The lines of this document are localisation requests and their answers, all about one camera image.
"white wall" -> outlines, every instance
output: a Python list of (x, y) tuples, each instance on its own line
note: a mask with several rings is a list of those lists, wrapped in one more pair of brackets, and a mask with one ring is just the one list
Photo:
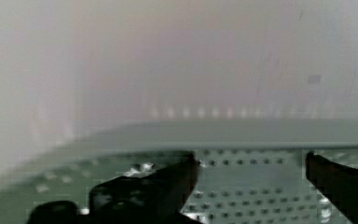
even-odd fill
[(0, 0), (0, 174), (187, 117), (358, 119), (358, 1)]

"perforated metal surface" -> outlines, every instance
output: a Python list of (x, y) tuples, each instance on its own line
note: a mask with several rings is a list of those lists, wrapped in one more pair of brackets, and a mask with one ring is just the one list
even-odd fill
[[(305, 179), (302, 161), (307, 150), (193, 150), (202, 164), (199, 184), (183, 209), (191, 217), (228, 224), (347, 223)], [(358, 149), (316, 152), (358, 168)], [(24, 223), (31, 209), (53, 200), (74, 201), (86, 214), (87, 193), (93, 186), (142, 172), (142, 164), (164, 167), (181, 155), (172, 150), (113, 154), (35, 174), (0, 193), (0, 224)]]

